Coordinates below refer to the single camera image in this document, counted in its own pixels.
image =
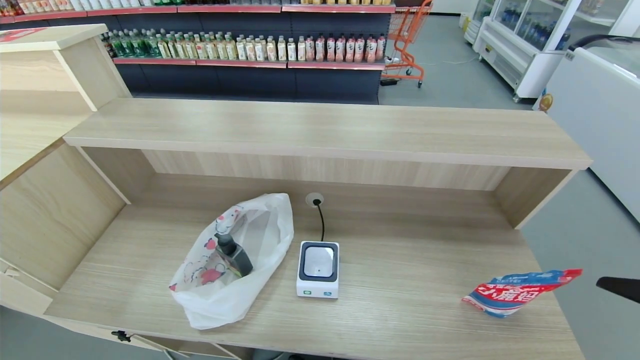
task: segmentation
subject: black cable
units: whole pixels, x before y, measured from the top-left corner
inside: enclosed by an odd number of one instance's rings
[[[320,238],[320,241],[324,241],[324,216],[322,216],[322,209],[320,209],[320,200],[316,199],[314,200],[314,205],[318,208],[318,212],[320,213],[320,221],[322,221],[322,237]]]

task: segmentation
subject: orange shopping cart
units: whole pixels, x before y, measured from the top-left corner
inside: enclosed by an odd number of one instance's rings
[[[422,87],[424,69],[415,62],[415,57],[407,48],[418,37],[420,28],[431,12],[432,4],[433,0],[424,0],[420,6],[398,7],[391,15],[388,38],[394,41],[394,50],[386,60],[383,78],[416,79],[418,88]],[[403,69],[406,69],[404,75],[400,75]],[[413,69],[418,70],[420,75],[412,75]]]

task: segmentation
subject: sticker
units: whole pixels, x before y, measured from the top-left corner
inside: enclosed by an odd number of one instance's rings
[[[31,29],[20,29],[20,30],[9,30],[2,34],[0,34],[0,42],[12,42],[21,37],[25,37],[27,35],[31,35],[33,33],[37,33],[38,31],[42,31],[46,28],[31,28]]]

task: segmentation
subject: cabinet door handle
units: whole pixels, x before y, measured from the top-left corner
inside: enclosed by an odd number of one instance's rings
[[[131,342],[131,337],[127,336],[127,333],[122,330],[111,331],[111,335],[116,336],[120,341],[126,341],[128,343]]]

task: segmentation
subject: snack bag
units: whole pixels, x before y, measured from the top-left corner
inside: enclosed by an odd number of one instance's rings
[[[547,291],[554,291],[582,275],[582,269],[551,270],[494,277],[480,284],[462,301],[469,302],[485,313],[505,318],[524,304]]]

